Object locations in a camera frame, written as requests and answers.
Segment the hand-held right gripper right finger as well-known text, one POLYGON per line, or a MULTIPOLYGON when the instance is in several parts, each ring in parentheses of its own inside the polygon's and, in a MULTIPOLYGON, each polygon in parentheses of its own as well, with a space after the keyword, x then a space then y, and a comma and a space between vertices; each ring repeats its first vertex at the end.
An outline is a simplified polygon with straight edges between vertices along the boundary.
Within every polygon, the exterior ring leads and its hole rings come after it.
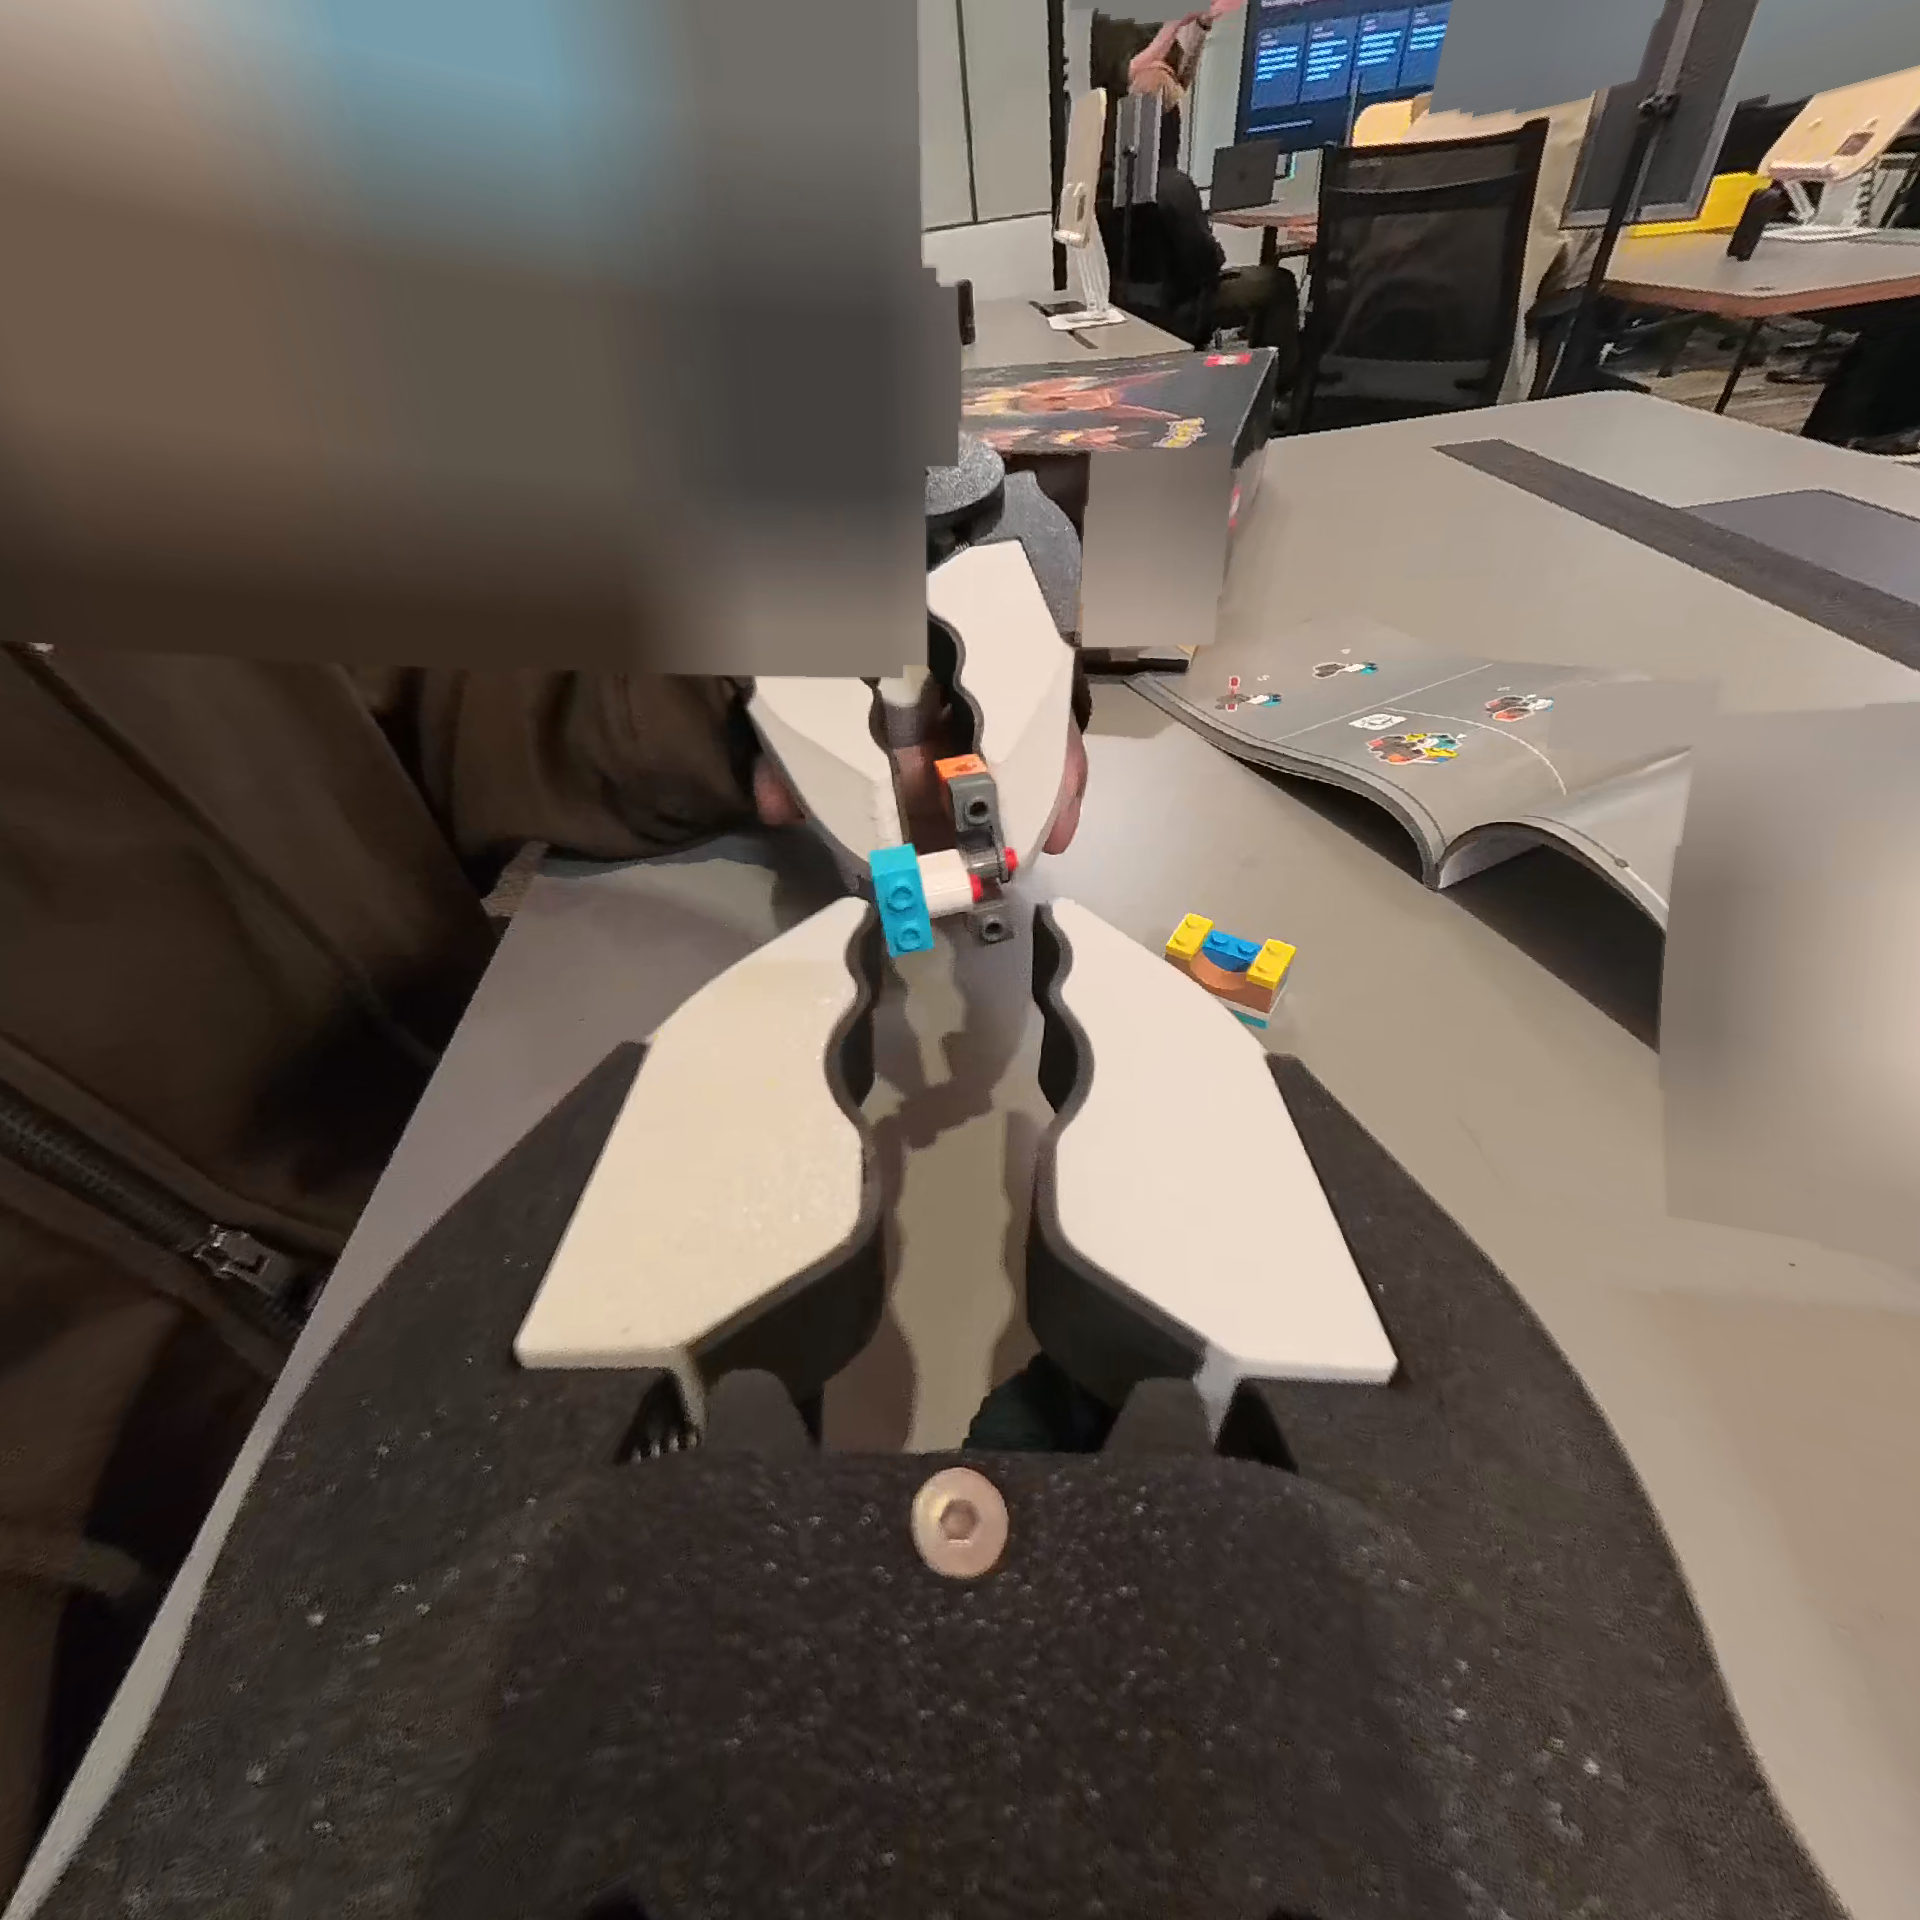
POLYGON ((1078 1386, 1391 1383, 1255 1028, 1078 904, 1042 904, 1031 948, 1048 1122, 1024 1311, 1045 1355, 1078 1386))

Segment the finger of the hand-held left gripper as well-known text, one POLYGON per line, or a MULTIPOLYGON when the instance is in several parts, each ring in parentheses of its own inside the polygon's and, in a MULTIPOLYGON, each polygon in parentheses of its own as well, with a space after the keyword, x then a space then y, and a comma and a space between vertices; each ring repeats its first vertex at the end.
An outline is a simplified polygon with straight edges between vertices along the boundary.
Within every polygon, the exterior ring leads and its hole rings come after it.
POLYGON ((871 855, 909 839, 876 700, 863 679, 765 676, 746 697, 758 825, 808 828, 863 898, 872 898, 871 855))
POLYGON ((1017 544, 977 544, 927 577, 927 735, 948 716, 960 753, 998 786, 1004 834, 1047 833, 1064 722, 1086 732, 1078 653, 1057 634, 1017 544))

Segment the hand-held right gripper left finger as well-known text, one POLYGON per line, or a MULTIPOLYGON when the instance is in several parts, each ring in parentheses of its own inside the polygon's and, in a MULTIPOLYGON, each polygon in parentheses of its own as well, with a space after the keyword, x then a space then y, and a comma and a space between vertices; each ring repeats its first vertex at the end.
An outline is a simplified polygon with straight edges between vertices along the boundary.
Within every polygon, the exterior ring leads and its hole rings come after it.
POLYGON ((661 1023, 518 1323, 522 1370, 728 1370, 725 1344, 872 1235, 842 1044, 872 1009, 876 933, 839 898, 661 1023))

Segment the teal grey orange brick assembly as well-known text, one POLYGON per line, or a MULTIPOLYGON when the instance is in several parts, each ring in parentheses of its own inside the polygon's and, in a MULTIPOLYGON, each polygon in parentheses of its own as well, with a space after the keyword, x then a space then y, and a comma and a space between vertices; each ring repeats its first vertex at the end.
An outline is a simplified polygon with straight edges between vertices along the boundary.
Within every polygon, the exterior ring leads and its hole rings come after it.
POLYGON ((977 944, 1013 937, 1008 892, 1021 857, 1000 831, 998 786, 973 754, 933 764, 946 802, 950 844, 920 853, 877 848, 869 857, 871 898, 887 953, 903 959, 933 947, 936 921, 960 920, 977 944))

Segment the yellow blue brown brick assembly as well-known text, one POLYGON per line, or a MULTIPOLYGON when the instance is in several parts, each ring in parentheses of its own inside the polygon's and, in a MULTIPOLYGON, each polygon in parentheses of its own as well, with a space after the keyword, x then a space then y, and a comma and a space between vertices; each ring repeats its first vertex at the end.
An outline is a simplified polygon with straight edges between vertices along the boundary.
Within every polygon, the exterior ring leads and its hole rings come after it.
POLYGON ((1265 1031, 1297 948, 1284 939, 1240 939, 1212 920, 1185 914, 1164 944, 1164 959, 1240 1024, 1265 1031))

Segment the grey monitor on arm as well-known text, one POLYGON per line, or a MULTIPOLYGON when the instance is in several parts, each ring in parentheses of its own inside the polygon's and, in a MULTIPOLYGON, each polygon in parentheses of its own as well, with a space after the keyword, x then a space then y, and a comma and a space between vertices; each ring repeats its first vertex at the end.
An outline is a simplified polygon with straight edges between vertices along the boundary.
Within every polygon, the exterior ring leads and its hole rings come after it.
POLYGON ((1594 97, 1562 227, 1601 228, 1622 183, 1629 224, 1678 221, 1700 203, 1733 119, 1756 2, 1666 2, 1632 80, 1594 97))

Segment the person's left forearm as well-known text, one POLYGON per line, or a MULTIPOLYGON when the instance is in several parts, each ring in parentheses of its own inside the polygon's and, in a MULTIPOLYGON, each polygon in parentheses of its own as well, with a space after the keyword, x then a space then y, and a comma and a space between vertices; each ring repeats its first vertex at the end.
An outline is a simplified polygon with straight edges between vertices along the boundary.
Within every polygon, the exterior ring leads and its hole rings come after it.
POLYGON ((354 668, 457 855, 526 844, 637 860, 757 820, 746 679, 533 668, 354 668))

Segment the grey office desk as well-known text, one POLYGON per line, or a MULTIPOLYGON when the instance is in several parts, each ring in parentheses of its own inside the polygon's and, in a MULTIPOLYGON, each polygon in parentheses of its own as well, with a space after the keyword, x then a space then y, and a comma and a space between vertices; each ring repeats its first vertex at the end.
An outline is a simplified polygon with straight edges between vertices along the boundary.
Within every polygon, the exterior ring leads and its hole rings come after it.
POLYGON ((1106 327, 1056 329, 1032 303, 973 298, 973 340, 962 347, 962 373, 994 368, 1093 370, 1110 361, 1189 353, 1189 345, 1137 319, 1106 327))

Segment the brown-edged office desk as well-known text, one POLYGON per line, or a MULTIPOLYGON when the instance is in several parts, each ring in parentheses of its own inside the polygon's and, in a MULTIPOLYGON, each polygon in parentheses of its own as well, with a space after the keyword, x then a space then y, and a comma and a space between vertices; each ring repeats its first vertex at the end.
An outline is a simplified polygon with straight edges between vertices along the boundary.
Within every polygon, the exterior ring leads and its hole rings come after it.
POLYGON ((1736 259, 1719 231, 1629 239, 1609 256, 1599 299, 1744 325, 1724 389, 1733 394, 1766 323, 1917 299, 1916 243, 1916 231, 1841 228, 1815 241, 1766 231, 1752 256, 1736 259))

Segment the dark printed toy box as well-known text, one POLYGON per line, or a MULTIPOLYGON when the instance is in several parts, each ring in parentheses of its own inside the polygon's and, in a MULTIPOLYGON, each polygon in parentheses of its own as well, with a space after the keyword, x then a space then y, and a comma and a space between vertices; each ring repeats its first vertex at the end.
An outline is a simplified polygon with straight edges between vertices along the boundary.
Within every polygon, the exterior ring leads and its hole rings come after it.
POLYGON ((1076 583, 1056 600, 1088 671, 1181 676, 1214 643, 1278 370, 1272 349, 1226 344, 965 377, 962 427, 1071 529, 1076 583))

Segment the grey instruction booklet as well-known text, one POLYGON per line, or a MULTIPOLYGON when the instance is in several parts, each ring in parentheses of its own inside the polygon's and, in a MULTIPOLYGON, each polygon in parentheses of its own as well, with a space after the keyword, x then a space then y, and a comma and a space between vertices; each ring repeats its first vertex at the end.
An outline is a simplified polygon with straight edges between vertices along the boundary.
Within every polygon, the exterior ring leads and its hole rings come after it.
POLYGON ((1446 892, 1529 850, 1669 925, 1708 682, 1500 659, 1362 615, 1220 641, 1142 695, 1223 753, 1390 815, 1446 892))

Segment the black mesh office chair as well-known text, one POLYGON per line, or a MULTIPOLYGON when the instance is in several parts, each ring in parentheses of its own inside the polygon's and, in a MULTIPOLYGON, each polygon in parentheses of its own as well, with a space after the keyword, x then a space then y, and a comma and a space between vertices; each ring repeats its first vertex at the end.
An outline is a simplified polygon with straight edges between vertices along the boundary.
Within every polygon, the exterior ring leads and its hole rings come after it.
POLYGON ((1496 404, 1549 124, 1321 167, 1293 437, 1496 404))

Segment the large display screen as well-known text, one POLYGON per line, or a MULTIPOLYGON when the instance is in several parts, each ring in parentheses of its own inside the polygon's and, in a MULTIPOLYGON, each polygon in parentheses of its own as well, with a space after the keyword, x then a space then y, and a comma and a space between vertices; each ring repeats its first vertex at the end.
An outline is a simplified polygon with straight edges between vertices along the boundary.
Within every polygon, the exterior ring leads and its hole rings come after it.
POLYGON ((1274 140, 1282 154, 1345 145, 1362 108, 1432 90, 1452 12, 1452 2, 1247 2, 1237 145, 1274 140))

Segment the person's brown hoodie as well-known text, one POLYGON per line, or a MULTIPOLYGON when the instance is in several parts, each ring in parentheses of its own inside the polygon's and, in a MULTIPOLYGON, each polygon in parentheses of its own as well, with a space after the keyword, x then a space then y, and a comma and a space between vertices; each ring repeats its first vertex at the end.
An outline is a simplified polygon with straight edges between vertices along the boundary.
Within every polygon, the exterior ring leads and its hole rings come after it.
POLYGON ((489 920, 341 668, 4 647, 4 1889, 489 920))

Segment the wooden laptop stand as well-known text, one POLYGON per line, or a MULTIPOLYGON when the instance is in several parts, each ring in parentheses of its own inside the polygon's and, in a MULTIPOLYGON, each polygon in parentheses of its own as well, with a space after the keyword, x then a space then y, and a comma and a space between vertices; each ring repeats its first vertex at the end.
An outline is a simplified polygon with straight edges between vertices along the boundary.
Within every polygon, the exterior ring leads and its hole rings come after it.
POLYGON ((1916 114, 1917 67, 1807 99, 1760 164, 1766 183, 1784 195, 1786 231, 1863 228, 1881 157, 1916 114))

